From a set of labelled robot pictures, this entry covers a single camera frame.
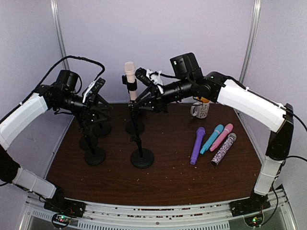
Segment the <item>black stand of glitter microphone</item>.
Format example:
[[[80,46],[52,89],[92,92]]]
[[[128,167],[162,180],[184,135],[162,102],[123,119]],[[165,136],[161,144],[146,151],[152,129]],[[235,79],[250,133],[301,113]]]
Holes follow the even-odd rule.
[[[79,146],[83,150],[89,150],[90,145],[92,147],[96,147],[98,144],[97,137],[91,132],[91,127],[86,125],[84,120],[81,118],[80,115],[75,116],[77,123],[79,125],[79,132],[82,137],[79,140]]]

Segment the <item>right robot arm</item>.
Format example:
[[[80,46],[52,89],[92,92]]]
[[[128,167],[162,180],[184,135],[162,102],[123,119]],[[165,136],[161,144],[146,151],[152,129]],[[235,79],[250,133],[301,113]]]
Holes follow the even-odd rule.
[[[131,108],[155,113],[167,112],[167,104],[189,97],[205,98],[239,110],[263,123],[271,131],[265,161],[254,185],[251,197],[246,200],[249,211],[257,211],[264,204],[281,169],[289,155],[293,131],[293,107],[282,105],[249,90],[231,76],[213,71],[203,75],[193,53],[179,55],[170,60],[175,82],[162,85],[158,82],[158,72],[138,68],[135,77],[147,89],[137,97]]]

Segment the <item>black stand of blue microphone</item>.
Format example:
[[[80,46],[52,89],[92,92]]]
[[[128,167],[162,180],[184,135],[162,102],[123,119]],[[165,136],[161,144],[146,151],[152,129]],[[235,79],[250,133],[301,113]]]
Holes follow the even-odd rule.
[[[98,145],[96,147],[92,147],[91,144],[89,145],[90,149],[85,151],[84,160],[90,166],[97,166],[106,159],[106,152]]]

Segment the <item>pink microphone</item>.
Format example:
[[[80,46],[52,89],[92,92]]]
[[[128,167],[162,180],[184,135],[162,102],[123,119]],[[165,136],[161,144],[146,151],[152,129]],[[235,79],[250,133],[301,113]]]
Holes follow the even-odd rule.
[[[213,144],[210,147],[210,151],[214,151],[218,146],[222,143],[222,141],[228,136],[228,134],[231,133],[233,130],[233,124],[229,123],[227,124],[221,134],[217,137],[217,139],[213,142]]]

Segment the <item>glitter purple silver microphone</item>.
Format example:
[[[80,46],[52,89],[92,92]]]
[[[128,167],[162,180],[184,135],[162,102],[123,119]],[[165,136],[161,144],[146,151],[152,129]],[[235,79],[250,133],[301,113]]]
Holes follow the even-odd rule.
[[[221,160],[224,158],[226,153],[230,150],[232,147],[233,143],[236,141],[236,134],[235,133],[230,133],[226,139],[226,141],[223,143],[223,145],[219,148],[215,156],[211,160],[211,165],[212,166],[217,166]]]

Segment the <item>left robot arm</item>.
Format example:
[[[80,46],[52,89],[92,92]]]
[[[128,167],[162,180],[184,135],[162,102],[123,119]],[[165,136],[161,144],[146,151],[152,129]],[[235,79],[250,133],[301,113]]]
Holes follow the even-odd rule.
[[[28,192],[36,193],[45,199],[59,213],[69,209],[69,202],[57,194],[59,188],[35,173],[23,168],[7,152],[15,139],[39,116],[53,109],[64,109],[79,119],[83,128],[89,121],[88,114],[101,114],[102,121],[111,118],[98,107],[102,103],[108,110],[111,105],[100,96],[99,91],[105,80],[98,78],[87,87],[83,96],[74,93],[79,75],[69,70],[61,70],[58,78],[51,85],[40,84],[30,96],[0,121],[0,179],[6,184],[14,184]]]

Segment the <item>blue microphone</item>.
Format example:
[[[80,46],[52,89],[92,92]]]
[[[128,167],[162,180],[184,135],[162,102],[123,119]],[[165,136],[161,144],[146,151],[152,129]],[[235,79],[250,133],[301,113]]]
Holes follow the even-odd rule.
[[[200,150],[201,155],[210,149],[211,145],[215,142],[215,140],[218,138],[218,136],[221,134],[223,130],[224,130],[224,126],[222,124],[219,124],[215,127],[210,137],[207,139],[207,141],[202,146]]]

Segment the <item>black stand of purple microphone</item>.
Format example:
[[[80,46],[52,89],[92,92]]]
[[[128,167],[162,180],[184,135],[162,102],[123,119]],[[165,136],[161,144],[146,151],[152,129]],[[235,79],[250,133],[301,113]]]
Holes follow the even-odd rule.
[[[131,154],[130,162],[138,169],[149,168],[154,162],[154,154],[146,148],[142,147],[142,140],[140,138],[138,126],[138,107],[136,101],[131,101],[129,104],[130,116],[135,134],[130,138],[131,142],[135,142],[137,149]]]

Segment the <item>black clamp microphone stand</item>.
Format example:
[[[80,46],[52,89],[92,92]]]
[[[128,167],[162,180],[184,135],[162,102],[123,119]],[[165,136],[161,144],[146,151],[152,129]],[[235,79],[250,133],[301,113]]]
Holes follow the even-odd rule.
[[[105,137],[111,133],[112,126],[109,122],[103,122],[93,125],[92,133],[98,138]]]

